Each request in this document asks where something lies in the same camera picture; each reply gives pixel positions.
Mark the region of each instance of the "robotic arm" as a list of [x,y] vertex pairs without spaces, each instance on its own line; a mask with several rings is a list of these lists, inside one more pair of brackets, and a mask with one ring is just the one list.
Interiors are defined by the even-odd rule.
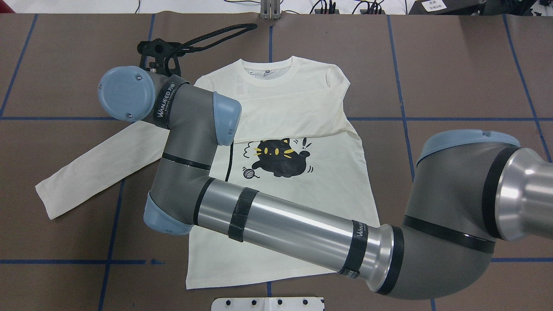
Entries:
[[230,145],[239,102],[138,67],[100,81],[113,117],[170,130],[148,194],[145,223],[185,235],[193,225],[361,277],[379,294],[437,298],[486,270],[496,239],[553,239],[553,164],[506,134],[449,131],[431,137],[417,162],[400,227],[369,227],[254,189],[210,178],[218,145]]

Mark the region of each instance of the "white sticker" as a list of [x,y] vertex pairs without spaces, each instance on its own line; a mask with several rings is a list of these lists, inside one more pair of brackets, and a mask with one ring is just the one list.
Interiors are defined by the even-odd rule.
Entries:
[[442,0],[430,0],[422,2],[422,6],[427,12],[439,11],[447,9],[447,6]]

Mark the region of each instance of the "white t-shirt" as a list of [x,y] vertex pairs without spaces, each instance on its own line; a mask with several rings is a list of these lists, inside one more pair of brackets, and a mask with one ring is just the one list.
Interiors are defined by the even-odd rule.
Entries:
[[[242,104],[230,183],[379,226],[361,139],[343,113],[349,81],[340,68],[294,56],[239,60],[195,86]],[[229,152],[217,149],[210,176],[225,179]],[[333,272],[201,227],[189,241],[188,289]]]

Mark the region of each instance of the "cartoon cat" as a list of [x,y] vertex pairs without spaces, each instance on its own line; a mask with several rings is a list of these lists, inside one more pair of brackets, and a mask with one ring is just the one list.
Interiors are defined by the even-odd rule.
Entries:
[[290,138],[261,141],[255,151],[259,161],[253,163],[252,169],[262,168],[275,177],[287,178],[303,173],[305,159],[311,155],[308,151],[295,152],[290,147]]

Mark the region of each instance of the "round blue cap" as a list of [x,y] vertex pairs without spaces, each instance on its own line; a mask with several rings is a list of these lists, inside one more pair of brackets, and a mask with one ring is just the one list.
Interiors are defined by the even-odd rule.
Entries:
[[507,143],[520,147],[520,143],[516,138],[505,133],[485,132],[481,129],[456,129],[430,137],[424,144],[420,158],[416,163],[419,165],[422,159],[440,150],[472,143]]
[[98,98],[110,116],[123,121],[139,121],[154,107],[154,81],[139,67],[115,67],[100,79]]
[[148,192],[146,207],[144,209],[144,222],[148,227],[157,232],[172,235],[187,235],[194,226],[183,224],[162,211],[152,200],[150,192]]
[[230,146],[238,128],[242,105],[237,100],[213,92],[215,134],[219,146]]

